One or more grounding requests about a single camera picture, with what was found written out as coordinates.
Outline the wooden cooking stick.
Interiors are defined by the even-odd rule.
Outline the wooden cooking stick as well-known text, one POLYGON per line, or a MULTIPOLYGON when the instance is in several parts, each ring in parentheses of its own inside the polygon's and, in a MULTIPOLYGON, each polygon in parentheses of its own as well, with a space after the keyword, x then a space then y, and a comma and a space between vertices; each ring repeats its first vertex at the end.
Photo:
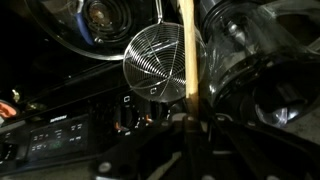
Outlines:
POLYGON ((193 0, 179 0, 184 26, 186 98, 189 111, 198 114, 198 77, 193 0))

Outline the black blender with jar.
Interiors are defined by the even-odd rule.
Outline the black blender with jar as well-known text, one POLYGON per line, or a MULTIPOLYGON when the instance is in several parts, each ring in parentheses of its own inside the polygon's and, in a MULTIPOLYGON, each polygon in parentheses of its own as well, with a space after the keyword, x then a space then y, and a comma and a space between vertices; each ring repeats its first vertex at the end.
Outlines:
POLYGON ((318 0, 200 0, 206 67, 200 97, 213 112, 281 128, 319 106, 319 54, 280 23, 317 17, 318 0))

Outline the black electric stove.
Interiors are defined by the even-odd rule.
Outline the black electric stove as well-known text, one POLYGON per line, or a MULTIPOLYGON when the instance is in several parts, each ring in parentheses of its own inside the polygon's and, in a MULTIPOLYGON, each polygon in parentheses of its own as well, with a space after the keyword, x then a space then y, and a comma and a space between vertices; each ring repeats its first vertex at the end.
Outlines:
POLYGON ((25 0, 1 0, 2 176, 146 178, 181 149, 179 103, 145 100, 121 61, 46 33, 25 0))

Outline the glass pot lid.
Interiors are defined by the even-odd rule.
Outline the glass pot lid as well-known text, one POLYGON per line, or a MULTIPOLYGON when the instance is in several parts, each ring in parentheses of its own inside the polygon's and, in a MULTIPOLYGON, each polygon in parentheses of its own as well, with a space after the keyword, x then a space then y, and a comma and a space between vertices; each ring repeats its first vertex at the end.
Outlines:
POLYGON ((85 57, 121 61, 128 43, 157 21, 155 0, 25 0, 40 27, 85 57))

